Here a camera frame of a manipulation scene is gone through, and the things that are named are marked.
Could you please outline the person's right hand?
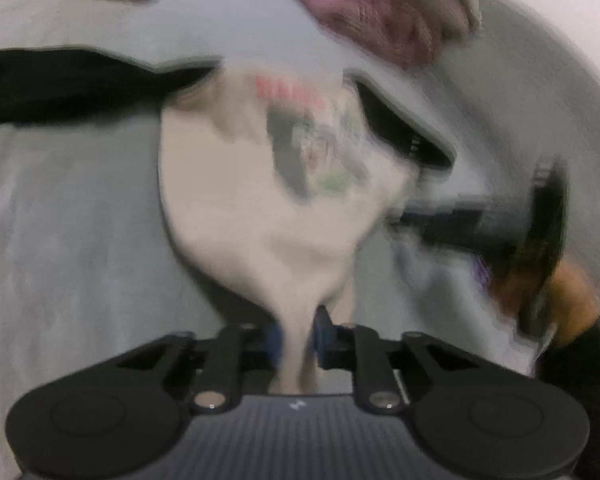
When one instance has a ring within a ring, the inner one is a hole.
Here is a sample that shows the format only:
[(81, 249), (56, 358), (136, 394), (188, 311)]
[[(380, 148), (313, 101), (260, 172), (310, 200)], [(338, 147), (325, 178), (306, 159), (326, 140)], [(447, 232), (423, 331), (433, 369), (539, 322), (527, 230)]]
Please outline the person's right hand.
[[(505, 315), (514, 318), (535, 295), (538, 281), (530, 273), (509, 273), (506, 278), (494, 278), (488, 294)], [(555, 329), (552, 343), (563, 347), (596, 324), (600, 302), (585, 270), (569, 258), (558, 262), (545, 285), (548, 322)]]

